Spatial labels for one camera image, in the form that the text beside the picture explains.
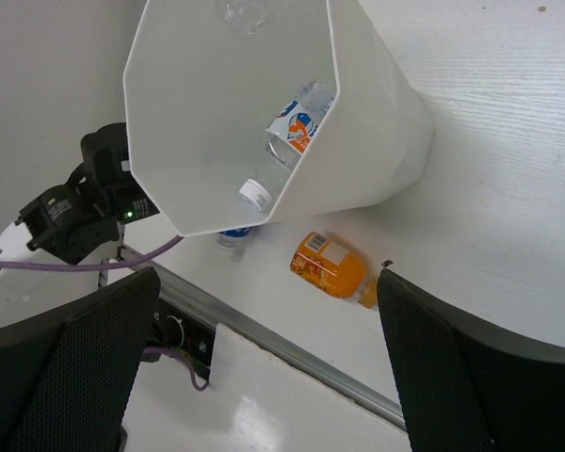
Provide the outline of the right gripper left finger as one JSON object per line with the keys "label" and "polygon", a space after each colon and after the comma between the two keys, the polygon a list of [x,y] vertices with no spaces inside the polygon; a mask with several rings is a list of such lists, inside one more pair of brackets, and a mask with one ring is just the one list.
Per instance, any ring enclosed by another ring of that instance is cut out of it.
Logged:
{"label": "right gripper left finger", "polygon": [[159,299],[144,268],[0,328],[0,451],[117,451]]}

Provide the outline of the blue label clear bottle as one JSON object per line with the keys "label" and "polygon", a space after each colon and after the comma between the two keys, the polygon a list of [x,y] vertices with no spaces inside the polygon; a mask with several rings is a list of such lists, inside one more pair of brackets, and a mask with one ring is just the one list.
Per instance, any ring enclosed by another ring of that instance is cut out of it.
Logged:
{"label": "blue label clear bottle", "polygon": [[220,232],[217,237],[217,245],[221,250],[225,251],[233,261],[240,261],[250,242],[250,233],[251,228]]}

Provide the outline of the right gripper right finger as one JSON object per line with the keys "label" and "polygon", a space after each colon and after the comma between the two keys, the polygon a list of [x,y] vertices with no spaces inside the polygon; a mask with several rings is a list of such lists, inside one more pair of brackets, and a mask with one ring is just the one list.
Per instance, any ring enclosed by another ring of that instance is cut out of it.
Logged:
{"label": "right gripper right finger", "polygon": [[414,451],[565,451],[565,347],[501,328],[384,268],[379,316]]}

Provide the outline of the white label clear bottle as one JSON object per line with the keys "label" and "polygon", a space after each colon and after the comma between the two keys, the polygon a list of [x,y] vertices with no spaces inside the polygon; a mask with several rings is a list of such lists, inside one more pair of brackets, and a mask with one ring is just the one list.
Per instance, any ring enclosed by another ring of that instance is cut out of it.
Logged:
{"label": "white label clear bottle", "polygon": [[266,128],[266,160],[239,188],[239,195],[257,211],[267,213],[274,206],[334,99],[335,89],[312,80]]}

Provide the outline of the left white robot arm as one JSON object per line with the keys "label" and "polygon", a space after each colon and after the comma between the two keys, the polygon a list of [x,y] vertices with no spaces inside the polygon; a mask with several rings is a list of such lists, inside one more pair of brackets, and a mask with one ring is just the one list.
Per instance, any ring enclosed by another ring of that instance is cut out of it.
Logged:
{"label": "left white robot arm", "polygon": [[[134,181],[97,185],[84,176],[77,182],[53,186],[26,205],[0,235],[0,262],[20,265],[79,265],[105,244],[121,238],[122,227],[159,213]],[[33,271],[0,267],[0,285],[12,287]]]}

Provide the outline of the orange juice bottle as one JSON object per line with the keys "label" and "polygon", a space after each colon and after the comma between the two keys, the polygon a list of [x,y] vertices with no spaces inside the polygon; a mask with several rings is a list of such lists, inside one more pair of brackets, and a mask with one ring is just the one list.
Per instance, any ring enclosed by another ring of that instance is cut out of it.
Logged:
{"label": "orange juice bottle", "polygon": [[291,258],[290,271],[335,299],[344,299],[374,309],[377,278],[357,251],[318,232],[311,232]]}

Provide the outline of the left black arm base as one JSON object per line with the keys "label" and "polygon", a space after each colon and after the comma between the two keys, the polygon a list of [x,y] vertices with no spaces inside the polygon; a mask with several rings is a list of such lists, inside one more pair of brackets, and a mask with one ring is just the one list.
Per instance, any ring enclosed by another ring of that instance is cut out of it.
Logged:
{"label": "left black arm base", "polygon": [[214,327],[160,299],[153,312],[146,348],[177,350],[198,377],[209,380],[215,338]]}

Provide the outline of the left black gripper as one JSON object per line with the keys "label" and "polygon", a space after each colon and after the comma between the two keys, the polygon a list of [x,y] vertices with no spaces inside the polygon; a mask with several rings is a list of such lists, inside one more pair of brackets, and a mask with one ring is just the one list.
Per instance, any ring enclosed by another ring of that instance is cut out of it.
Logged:
{"label": "left black gripper", "polygon": [[109,212],[122,224],[159,214],[159,209],[136,182],[109,186],[107,197]]}

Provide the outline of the clear unlabelled plastic bottle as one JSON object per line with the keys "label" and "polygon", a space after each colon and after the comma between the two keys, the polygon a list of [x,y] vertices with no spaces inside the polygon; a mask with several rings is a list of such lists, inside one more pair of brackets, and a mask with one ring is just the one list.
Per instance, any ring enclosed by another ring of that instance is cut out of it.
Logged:
{"label": "clear unlabelled plastic bottle", "polygon": [[263,30],[276,16],[279,1],[224,0],[218,2],[224,22],[237,31],[253,35]]}

